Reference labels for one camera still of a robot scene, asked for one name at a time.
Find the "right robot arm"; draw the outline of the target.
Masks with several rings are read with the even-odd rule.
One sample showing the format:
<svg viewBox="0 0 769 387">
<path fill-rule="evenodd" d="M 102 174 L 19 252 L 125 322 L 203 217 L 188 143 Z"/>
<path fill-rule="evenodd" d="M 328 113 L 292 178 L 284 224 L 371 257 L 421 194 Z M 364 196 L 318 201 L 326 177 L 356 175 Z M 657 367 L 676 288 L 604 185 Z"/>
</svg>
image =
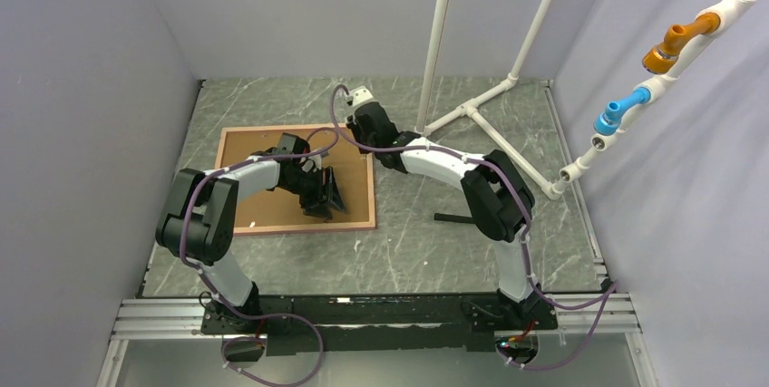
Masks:
<svg viewBox="0 0 769 387">
<path fill-rule="evenodd" d="M 521 328 L 535 314 L 537 284 L 523 248 L 530 240 L 534 196 L 509 156 L 464 153 L 435 144 L 413 131 L 399 131 L 381 104 L 350 100 L 346 127 L 363 153 L 388 169 L 440 181 L 460 190 L 471 222 L 496 242 L 502 321 Z"/>
</svg>

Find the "pink picture frame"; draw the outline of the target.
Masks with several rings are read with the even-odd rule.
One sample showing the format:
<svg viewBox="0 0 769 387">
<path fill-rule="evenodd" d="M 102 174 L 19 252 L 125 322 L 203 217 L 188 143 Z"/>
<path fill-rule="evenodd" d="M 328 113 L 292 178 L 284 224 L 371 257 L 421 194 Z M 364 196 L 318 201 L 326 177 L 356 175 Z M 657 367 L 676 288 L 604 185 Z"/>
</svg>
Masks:
<svg viewBox="0 0 769 387">
<path fill-rule="evenodd" d="M 225 128 L 216 165 L 316 150 L 322 152 L 307 160 L 281 161 L 276 187 L 238 203 L 236 236 L 375 229 L 373 158 L 336 136 L 329 124 Z"/>
</svg>

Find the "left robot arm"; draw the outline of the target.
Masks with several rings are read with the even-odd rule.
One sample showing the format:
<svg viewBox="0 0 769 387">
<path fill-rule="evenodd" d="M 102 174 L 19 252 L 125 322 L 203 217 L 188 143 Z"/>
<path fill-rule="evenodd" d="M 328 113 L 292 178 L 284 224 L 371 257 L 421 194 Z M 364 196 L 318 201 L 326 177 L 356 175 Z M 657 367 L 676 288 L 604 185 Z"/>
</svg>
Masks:
<svg viewBox="0 0 769 387">
<path fill-rule="evenodd" d="M 213 310 L 237 332 L 253 330 L 263 314 L 257 284 L 230 250 L 237 205 L 259 192 L 282 189 L 297 196 L 306 216 L 329 220 L 334 212 L 346 211 L 333 169 L 322 164 L 326 152 L 284 133 L 276 146 L 237 164 L 185 168 L 174 176 L 155 241 L 197 273 L 211 292 Z"/>
</svg>

